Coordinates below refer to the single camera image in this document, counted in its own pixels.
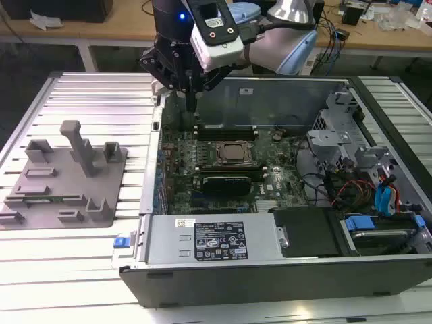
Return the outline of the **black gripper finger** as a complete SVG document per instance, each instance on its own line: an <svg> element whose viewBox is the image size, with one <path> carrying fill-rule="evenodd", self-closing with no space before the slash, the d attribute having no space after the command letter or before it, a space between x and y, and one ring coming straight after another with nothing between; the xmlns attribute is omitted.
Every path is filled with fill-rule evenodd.
<svg viewBox="0 0 432 324"><path fill-rule="evenodd" d="M140 65L168 90L180 92L185 97L186 110L192 111L192 90L181 46L167 49L154 46L142 54Z"/></svg>
<svg viewBox="0 0 432 324"><path fill-rule="evenodd" d="M196 111L198 94L214 89L233 69L231 64L205 72L199 63L192 68L191 112Z"/></svg>

